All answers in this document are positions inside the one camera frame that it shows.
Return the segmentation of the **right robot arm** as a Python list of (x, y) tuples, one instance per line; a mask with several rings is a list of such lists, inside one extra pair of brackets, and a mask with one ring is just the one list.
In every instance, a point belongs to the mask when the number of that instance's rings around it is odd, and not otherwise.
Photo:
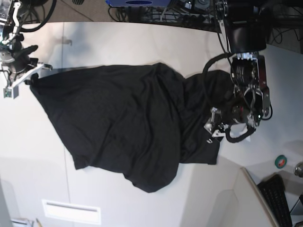
[(27, 17), (45, 0), (2, 0), (0, 2), (0, 73), (7, 87), (19, 82), (23, 77), (33, 74), (33, 70), (42, 68), (38, 59), (29, 55), (38, 49), (38, 45), (23, 47), (24, 33), (33, 33), (41, 29), (54, 12), (57, 1), (53, 0), (50, 10), (43, 21), (34, 28), (24, 28)]

